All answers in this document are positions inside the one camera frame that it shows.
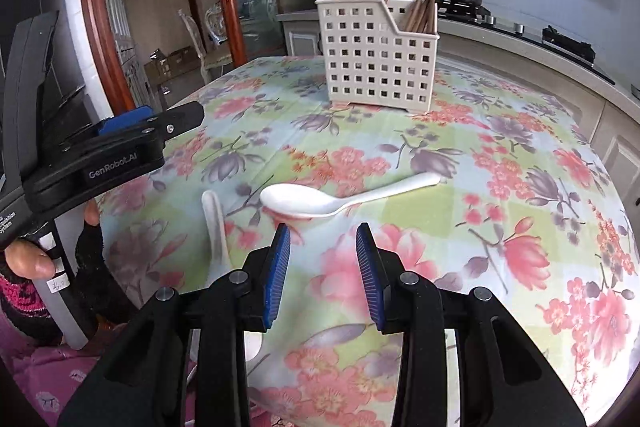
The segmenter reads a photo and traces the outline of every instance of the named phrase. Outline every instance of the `ceramic spoon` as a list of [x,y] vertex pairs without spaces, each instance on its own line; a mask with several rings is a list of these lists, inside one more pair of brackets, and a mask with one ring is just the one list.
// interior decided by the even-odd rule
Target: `ceramic spoon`
[[291,217],[328,217],[333,216],[352,204],[379,200],[409,192],[416,188],[430,187],[440,183],[440,175],[424,172],[392,183],[386,187],[369,190],[350,198],[334,198],[315,188],[291,183],[278,183],[265,188],[260,201],[274,212]]

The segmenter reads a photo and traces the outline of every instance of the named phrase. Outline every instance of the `white plastic utensil holder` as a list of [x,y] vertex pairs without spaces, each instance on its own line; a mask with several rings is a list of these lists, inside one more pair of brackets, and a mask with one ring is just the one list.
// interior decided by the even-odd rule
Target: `white plastic utensil holder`
[[430,110],[436,34],[403,32],[411,0],[318,0],[329,100]]

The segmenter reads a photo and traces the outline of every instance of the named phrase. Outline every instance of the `cabinet door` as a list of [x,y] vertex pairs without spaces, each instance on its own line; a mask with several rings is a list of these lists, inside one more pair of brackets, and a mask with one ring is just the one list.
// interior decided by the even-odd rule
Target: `cabinet door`
[[320,25],[316,21],[285,22],[287,51],[293,57],[315,57],[320,51]]
[[580,132],[589,139],[593,137],[605,101],[568,76],[500,48],[443,33],[438,53],[481,64],[515,82],[554,95],[574,118]]
[[620,194],[632,229],[640,234],[640,125],[607,103],[591,146]]

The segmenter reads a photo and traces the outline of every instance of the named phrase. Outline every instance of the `floral tablecloth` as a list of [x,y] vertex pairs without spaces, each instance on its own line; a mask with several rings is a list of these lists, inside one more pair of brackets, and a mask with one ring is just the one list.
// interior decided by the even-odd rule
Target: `floral tablecloth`
[[[272,57],[187,100],[204,105],[203,126],[167,144],[162,169],[99,201],[105,256],[142,304],[159,285],[204,284],[204,190],[222,200],[236,267],[287,223],[280,313],[248,366],[258,404],[299,426],[389,425],[400,338],[380,335],[367,312],[354,241],[363,221],[379,247],[439,287],[490,288],[588,424],[620,393],[639,358],[638,251],[601,161],[553,97],[440,60],[427,116],[332,109],[321,58]],[[443,182],[331,219],[288,219],[258,200],[278,182],[349,196],[424,171]],[[455,385],[449,395],[454,425]]]

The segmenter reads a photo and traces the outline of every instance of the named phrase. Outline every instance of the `stove burner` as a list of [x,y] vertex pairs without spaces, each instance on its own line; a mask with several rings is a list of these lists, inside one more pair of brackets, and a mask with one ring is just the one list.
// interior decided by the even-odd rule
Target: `stove burner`
[[491,15],[491,12],[484,6],[475,6],[465,2],[452,0],[438,0],[438,9],[445,9],[443,14],[447,19],[461,22],[477,22],[479,18]]

